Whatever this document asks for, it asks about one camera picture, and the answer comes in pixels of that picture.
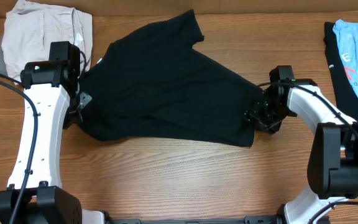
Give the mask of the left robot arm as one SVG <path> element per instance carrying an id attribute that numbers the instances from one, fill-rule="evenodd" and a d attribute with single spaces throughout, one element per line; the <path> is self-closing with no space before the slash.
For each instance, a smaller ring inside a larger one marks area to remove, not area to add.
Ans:
<path id="1" fill-rule="evenodd" d="M 52 42 L 47 61 L 29 62 L 21 71 L 24 124 L 16 163 L 0 191 L 1 223 L 110 223 L 108 213 L 82 208 L 62 189 L 62 131 L 80 124 L 90 97 L 80 92 L 80 49 Z"/>

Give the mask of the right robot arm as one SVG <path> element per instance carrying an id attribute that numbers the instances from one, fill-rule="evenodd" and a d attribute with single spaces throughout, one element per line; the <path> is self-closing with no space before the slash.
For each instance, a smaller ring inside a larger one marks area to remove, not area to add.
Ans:
<path id="1" fill-rule="evenodd" d="M 314 134 L 308 185 L 273 216 L 245 223 L 329 223 L 338 205 L 358 205 L 358 122 L 327 100 L 311 79 L 296 79 L 292 67 L 277 66 L 264 83 L 264 97 L 245 113 L 258 131 L 274 134 L 287 117 L 299 116 Z"/>

